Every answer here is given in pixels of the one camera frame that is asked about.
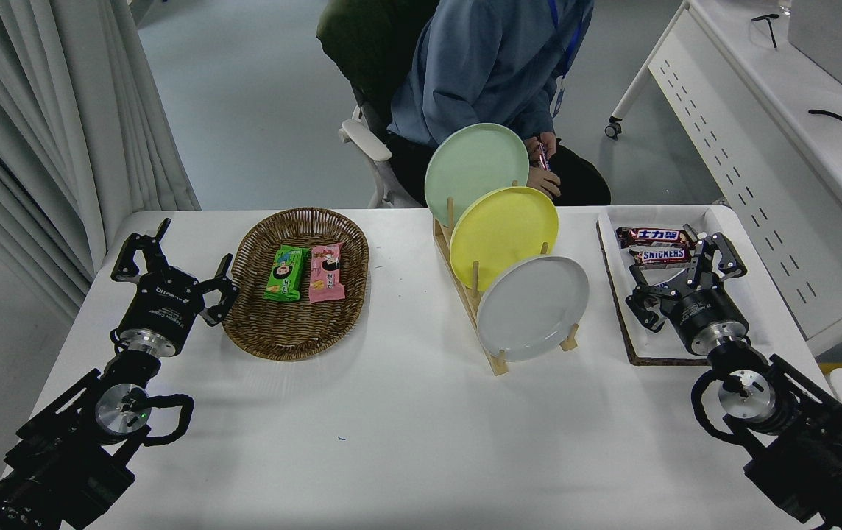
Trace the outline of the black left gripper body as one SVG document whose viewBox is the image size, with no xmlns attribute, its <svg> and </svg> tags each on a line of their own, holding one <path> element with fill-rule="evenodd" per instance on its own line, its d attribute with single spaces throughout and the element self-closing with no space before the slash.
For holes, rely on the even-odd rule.
<svg viewBox="0 0 842 530">
<path fill-rule="evenodd" d="M 193 276 L 181 269 L 148 272 L 136 282 L 135 298 L 121 320 L 121 337 L 132 338 L 132 332 L 141 330 L 182 345 L 204 308 Z"/>
</svg>

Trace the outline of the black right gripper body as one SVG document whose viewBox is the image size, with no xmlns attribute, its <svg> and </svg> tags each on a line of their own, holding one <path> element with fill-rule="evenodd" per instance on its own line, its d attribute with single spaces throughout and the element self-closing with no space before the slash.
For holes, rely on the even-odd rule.
<svg viewBox="0 0 842 530">
<path fill-rule="evenodd" d="M 724 340 L 748 343 L 749 325 L 721 284 L 692 289 L 683 280 L 660 283 L 681 295 L 662 300 L 660 313 L 671 323 L 683 345 L 716 345 Z"/>
</svg>

